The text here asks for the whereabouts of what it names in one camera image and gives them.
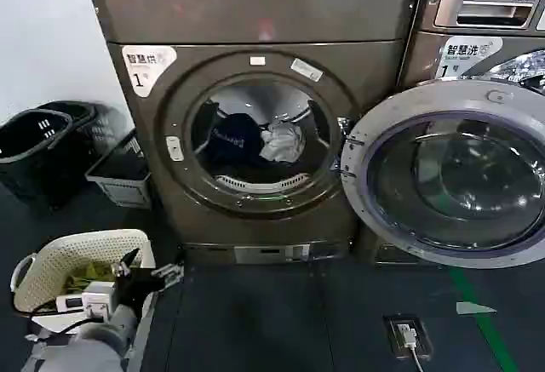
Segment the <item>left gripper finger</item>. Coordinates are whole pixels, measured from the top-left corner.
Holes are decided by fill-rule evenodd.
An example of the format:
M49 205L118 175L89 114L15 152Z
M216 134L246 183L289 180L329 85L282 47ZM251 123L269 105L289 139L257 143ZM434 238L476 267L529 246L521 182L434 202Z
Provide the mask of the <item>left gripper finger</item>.
M118 263L112 265L112 274L115 278L127 278L130 273L130 266L138 255L140 249L132 249L125 254Z
M164 286L173 286L184 277L184 266L170 263L152 271L152 276L160 279Z

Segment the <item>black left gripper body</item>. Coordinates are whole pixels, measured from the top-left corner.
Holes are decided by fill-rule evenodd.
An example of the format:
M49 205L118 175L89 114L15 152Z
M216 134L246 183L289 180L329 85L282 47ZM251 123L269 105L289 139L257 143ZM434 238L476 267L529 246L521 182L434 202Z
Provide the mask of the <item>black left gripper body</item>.
M118 303L125 306L143 306L147 296L161 290L164 280L148 268L135 268L116 277Z

